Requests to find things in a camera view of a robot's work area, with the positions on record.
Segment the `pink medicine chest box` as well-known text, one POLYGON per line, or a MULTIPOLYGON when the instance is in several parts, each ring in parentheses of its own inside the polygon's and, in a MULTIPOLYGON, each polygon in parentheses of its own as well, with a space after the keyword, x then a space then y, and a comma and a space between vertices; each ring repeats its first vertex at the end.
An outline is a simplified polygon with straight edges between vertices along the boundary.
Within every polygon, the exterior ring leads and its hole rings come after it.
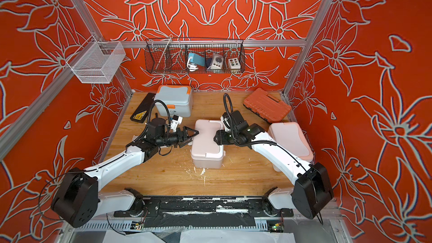
POLYGON ((223 145, 214 141, 217 131, 225 131, 220 120, 199 119, 195 122, 199 134, 192 140, 191 157, 197 168, 219 169, 222 167, 225 151, 223 145))

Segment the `white pink first aid kit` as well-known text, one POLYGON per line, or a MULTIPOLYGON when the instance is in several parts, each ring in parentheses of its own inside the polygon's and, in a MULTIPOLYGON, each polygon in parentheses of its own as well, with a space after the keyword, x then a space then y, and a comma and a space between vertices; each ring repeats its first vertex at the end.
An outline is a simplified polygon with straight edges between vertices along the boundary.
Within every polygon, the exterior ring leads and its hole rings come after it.
POLYGON ((305 162, 313 163, 314 153, 298 123, 272 123, 268 133, 278 144, 289 152, 305 162))

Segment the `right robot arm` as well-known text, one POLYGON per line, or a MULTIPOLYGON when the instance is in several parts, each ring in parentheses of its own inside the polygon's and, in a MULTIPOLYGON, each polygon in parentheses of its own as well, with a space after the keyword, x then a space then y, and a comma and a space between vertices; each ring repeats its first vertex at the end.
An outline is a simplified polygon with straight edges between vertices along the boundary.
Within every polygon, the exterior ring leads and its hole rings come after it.
POLYGON ((295 156, 277 143, 257 124, 249 125, 238 110, 221 116, 224 130, 214 136, 218 145, 248 147, 268 159, 294 185, 291 190, 276 188, 267 195, 275 209, 295 208, 307 219, 321 216, 321 210, 334 198, 327 169, 295 156))

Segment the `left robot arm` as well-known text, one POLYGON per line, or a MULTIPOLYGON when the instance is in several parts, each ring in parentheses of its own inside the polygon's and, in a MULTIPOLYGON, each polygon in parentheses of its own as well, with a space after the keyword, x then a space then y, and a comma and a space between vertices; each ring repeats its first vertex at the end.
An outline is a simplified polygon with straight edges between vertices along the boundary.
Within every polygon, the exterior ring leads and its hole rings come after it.
POLYGON ((110 159, 86 169, 73 168, 66 175, 51 202, 51 209, 74 228, 93 217, 124 212, 132 217, 145 214, 144 197, 132 188, 103 193, 111 181, 130 169, 160 154, 163 147, 184 147, 199 134, 198 130, 178 127, 171 120, 155 118, 126 149, 110 159))

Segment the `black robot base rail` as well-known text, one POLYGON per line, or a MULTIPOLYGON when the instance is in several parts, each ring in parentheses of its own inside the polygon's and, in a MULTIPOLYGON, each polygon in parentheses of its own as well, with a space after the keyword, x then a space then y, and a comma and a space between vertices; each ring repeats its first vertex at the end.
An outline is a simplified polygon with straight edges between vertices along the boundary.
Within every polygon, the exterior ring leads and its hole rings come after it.
POLYGON ((145 196, 141 217, 242 214, 250 217, 293 217, 291 209, 273 209, 260 196, 145 196))

